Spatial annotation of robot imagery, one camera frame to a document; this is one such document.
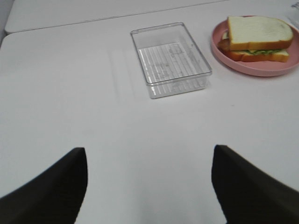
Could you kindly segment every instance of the sandwich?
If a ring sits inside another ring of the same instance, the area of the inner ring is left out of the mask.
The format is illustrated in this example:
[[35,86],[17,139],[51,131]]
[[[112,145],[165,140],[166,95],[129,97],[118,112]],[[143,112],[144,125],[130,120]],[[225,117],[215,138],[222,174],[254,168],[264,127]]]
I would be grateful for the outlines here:
[[287,62],[293,40],[291,27],[282,20],[264,16],[229,16],[228,31],[218,49],[234,61]]

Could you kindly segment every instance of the white table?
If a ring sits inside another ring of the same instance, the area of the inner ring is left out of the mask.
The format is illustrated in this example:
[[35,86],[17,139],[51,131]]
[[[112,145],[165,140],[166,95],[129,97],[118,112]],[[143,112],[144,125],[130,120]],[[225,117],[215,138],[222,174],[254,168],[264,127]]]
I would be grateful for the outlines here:
[[[247,76],[210,50],[212,29],[227,15],[286,19],[291,2],[231,0],[7,36],[0,196],[80,146],[89,183],[78,224],[225,223],[211,184],[216,144],[299,190],[299,69]],[[210,84],[152,100],[129,33],[176,21],[213,68]]]
[[5,30],[25,30],[164,11],[225,0],[15,0]]

